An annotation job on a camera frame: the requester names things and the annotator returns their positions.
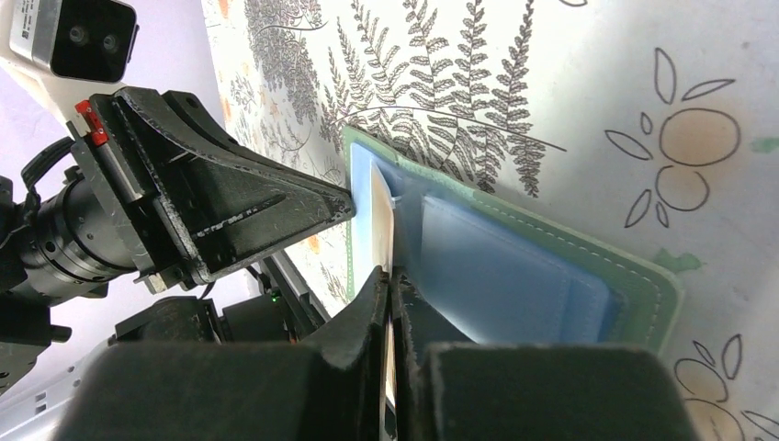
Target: green wallet trim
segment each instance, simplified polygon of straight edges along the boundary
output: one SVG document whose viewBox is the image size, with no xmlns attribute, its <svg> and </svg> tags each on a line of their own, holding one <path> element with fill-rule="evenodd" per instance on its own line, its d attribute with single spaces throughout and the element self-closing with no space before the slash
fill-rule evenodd
<svg viewBox="0 0 779 441">
<path fill-rule="evenodd" d="M 355 141 L 400 169 L 446 187 L 461 196 L 472 209 L 497 219 L 528 241 L 599 277 L 623 302 L 608 341 L 643 345 L 657 353 L 662 352 L 684 297 L 682 285 L 673 273 L 493 195 L 467 187 L 443 172 L 399 155 L 387 144 L 351 127 L 344 128 L 347 174 L 351 145 Z M 347 296 L 352 299 L 355 281 L 351 222 L 347 224 L 346 234 Z"/>
</svg>

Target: green spot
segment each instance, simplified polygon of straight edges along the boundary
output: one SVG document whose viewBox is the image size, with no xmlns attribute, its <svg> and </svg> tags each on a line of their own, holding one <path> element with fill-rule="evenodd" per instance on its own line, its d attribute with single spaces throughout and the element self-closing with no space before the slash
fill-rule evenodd
<svg viewBox="0 0 779 441">
<path fill-rule="evenodd" d="M 779 138 L 758 138 L 752 142 L 755 153 L 772 153 L 774 150 L 779 150 Z"/>
<path fill-rule="evenodd" d="M 652 262 L 670 270 L 673 274 L 679 274 L 683 271 L 692 271 L 700 268 L 703 263 L 695 257 L 694 254 L 682 253 L 679 257 L 674 257 L 665 248 L 661 248 Z"/>
</svg>

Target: table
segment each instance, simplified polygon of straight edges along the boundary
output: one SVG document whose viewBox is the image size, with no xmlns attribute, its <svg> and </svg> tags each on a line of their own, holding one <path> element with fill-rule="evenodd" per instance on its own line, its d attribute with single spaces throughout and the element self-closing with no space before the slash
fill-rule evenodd
<svg viewBox="0 0 779 441">
<path fill-rule="evenodd" d="M 703 434 L 779 438 L 770 0 L 203 0 L 228 130 L 345 185 L 344 124 L 669 268 Z M 337 311 L 344 227 L 288 250 Z"/>
</svg>

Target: wallet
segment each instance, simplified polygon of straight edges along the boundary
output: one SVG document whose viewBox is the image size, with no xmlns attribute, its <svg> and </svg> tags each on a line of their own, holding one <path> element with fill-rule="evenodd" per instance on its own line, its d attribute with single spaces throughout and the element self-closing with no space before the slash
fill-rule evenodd
<svg viewBox="0 0 779 441">
<path fill-rule="evenodd" d="M 370 226 L 381 211 L 372 195 L 386 186 L 392 265 L 471 340 L 662 351 L 683 300 L 666 269 L 417 164 L 360 130 L 344 128 L 344 146 L 356 204 L 347 227 L 349 298 L 375 266 Z"/>
</svg>

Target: red component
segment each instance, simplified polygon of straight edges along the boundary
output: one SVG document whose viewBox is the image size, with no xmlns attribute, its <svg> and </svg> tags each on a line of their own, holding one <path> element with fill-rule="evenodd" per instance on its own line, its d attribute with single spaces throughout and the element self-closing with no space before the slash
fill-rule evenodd
<svg viewBox="0 0 779 441">
<path fill-rule="evenodd" d="M 76 104 L 75 111 L 86 120 L 86 125 L 89 126 L 89 129 L 91 130 L 89 133 L 92 136 L 92 142 L 95 144 L 95 147 L 99 147 L 108 142 L 108 135 L 106 134 L 106 129 L 103 128 L 103 122 L 101 122 L 100 118 L 92 111 L 92 105 L 89 104 L 89 100 L 85 99 Z"/>
</svg>

